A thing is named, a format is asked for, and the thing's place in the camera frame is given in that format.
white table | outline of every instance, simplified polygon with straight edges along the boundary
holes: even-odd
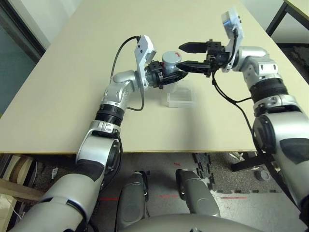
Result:
[[[0,152],[74,154],[95,117],[115,53],[126,38],[150,36],[158,60],[189,41],[212,38],[226,45],[221,14],[232,6],[241,16],[242,45],[261,46],[271,54],[289,93],[308,114],[308,85],[238,0],[84,0],[0,119]],[[136,68],[135,46],[132,42],[124,48],[116,72]],[[205,58],[204,54],[181,54],[183,60]],[[124,151],[254,150],[241,112],[217,94],[211,80],[201,74],[185,79],[196,93],[196,108],[167,108],[167,94],[150,89],[142,112],[125,113]],[[216,79],[228,96],[249,96],[242,73],[219,71]],[[140,106],[139,93],[129,105]],[[241,106],[252,124],[253,102]]]

black cable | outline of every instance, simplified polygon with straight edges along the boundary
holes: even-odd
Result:
[[[147,207],[146,207],[146,213],[147,213],[147,216],[150,218],[150,214],[149,214]]]
[[[91,226],[94,232],[98,232],[98,226],[94,223],[92,219],[89,220],[89,226]]]
[[[115,56],[115,59],[114,59],[114,62],[112,64],[112,72],[111,72],[111,78],[112,76],[114,75],[114,70],[115,70],[115,66],[116,66],[116,62],[117,62],[117,59],[118,59],[118,56],[119,56],[119,53],[121,52],[121,49],[126,45],[127,42],[131,41],[131,40],[134,40],[134,39],[138,39],[139,36],[132,36],[130,38],[128,38],[127,40],[125,40],[119,47],[117,53],[116,53],[116,56]]]
[[[236,50],[236,42],[237,42],[237,38],[238,38],[238,32],[236,29],[233,30],[233,34],[234,34],[234,43],[233,43],[233,48],[232,48],[232,55],[231,57],[228,59],[228,61],[222,65],[221,67],[224,68],[225,65],[229,64],[231,62],[231,60],[233,59],[234,57],[234,54],[235,54],[235,50]]]
[[[102,190],[100,191],[99,194],[101,194],[102,192],[104,192],[112,183],[112,181],[115,179],[115,176],[119,173],[121,165],[122,165],[122,155],[123,155],[123,147],[122,147],[122,142],[121,142],[121,138],[118,137],[118,141],[120,143],[120,153],[119,153],[119,161],[118,161],[118,165],[116,170],[114,171],[114,174],[112,175],[111,179],[109,180],[109,182],[104,183]]]
[[[116,66],[116,62],[117,62],[117,59],[118,59],[118,56],[121,52],[121,49],[126,45],[126,43],[128,43],[129,41],[131,40],[134,40],[136,39],[137,41],[140,39],[140,36],[132,36],[130,38],[128,38],[127,40],[125,40],[121,46],[119,47],[117,53],[116,53],[116,56],[115,56],[115,59],[114,59],[114,62],[112,63],[112,72],[111,72],[111,78],[112,76],[114,75],[114,70],[115,70],[115,66]],[[144,108],[144,88],[143,88],[143,84],[140,83],[140,96],[141,96],[141,107],[140,109],[135,109],[135,108],[132,108],[132,107],[127,107],[127,109],[129,110],[134,110],[134,111],[142,111],[143,108]]]

cable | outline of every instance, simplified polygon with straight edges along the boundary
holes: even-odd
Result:
[[[232,48],[232,55],[231,57],[228,59],[228,61],[222,65],[221,67],[224,67],[225,65],[227,65],[228,63],[231,62],[231,60],[233,59],[234,57],[234,54],[235,54],[235,49],[236,49],[236,42],[237,42],[237,38],[238,38],[238,32],[236,29],[233,30],[233,34],[234,34],[234,43],[233,43],[233,48]]]
[[[13,212],[19,217],[19,219],[21,220],[21,216],[14,210],[12,203],[9,201],[7,195],[5,195],[6,200],[10,203],[11,208],[13,209]]]
[[[147,216],[150,218],[150,214],[149,214],[147,207],[146,207],[146,213],[147,213]]]
[[[115,70],[116,62],[117,62],[119,53],[121,52],[121,49],[126,45],[127,42],[129,42],[129,41],[131,41],[131,40],[134,40],[134,39],[138,39],[138,37],[139,37],[139,36],[132,36],[132,37],[128,38],[127,40],[125,40],[125,41],[120,45],[120,48],[118,49],[118,51],[117,51],[117,53],[116,53],[116,56],[115,56],[115,59],[114,59],[114,62],[113,62],[113,64],[112,64],[111,78],[112,78],[112,76],[114,75],[114,70]]]
[[[120,52],[121,52],[121,49],[126,45],[126,43],[128,43],[129,41],[134,40],[134,39],[136,39],[136,40],[138,41],[138,40],[140,40],[140,36],[132,36],[132,37],[128,38],[128,39],[125,40],[125,41],[121,44],[121,46],[119,47],[119,49],[118,49],[118,51],[117,51],[117,53],[116,53],[114,62],[113,62],[113,64],[112,64],[111,78],[112,78],[112,76],[114,75],[114,70],[115,70],[116,62],[117,62],[118,56],[119,56],[119,54],[120,54]],[[144,95],[145,95],[144,92],[145,92],[145,91],[144,91],[143,85],[142,85],[142,83],[141,83],[141,84],[140,84],[141,107],[140,107],[140,109],[135,109],[135,108],[132,108],[132,107],[127,107],[128,110],[134,110],[134,111],[142,111],[142,110],[143,110],[143,108],[144,108],[144,102],[145,102],[145,100],[144,100]]]
[[[102,188],[102,190],[100,191],[99,194],[103,193],[110,185],[111,185],[111,182],[115,179],[115,176],[119,173],[120,171],[120,168],[121,168],[121,165],[122,165],[122,155],[123,155],[123,148],[122,148],[122,142],[121,142],[121,138],[118,137],[118,141],[120,143],[120,153],[119,153],[119,162],[118,162],[118,166],[116,168],[116,170],[114,171],[114,174],[112,175],[111,179],[109,182],[107,183],[104,183],[104,186]]]
[[[132,107],[127,107],[128,110],[134,110],[134,111],[142,111],[143,108],[144,108],[144,103],[145,103],[145,100],[144,100],[144,94],[145,91],[144,91],[144,87],[142,86],[142,84],[140,85],[140,96],[141,96],[141,107],[140,109],[135,109],[135,108],[132,108]]]
[[[35,177],[37,176],[37,171],[38,171],[38,162],[35,162],[35,172],[34,172],[34,178],[33,178],[33,182],[35,181]]]
[[[94,232],[99,232],[98,226],[96,225],[96,223],[94,223],[94,221],[92,219],[89,220],[89,226],[91,226],[91,228]]]

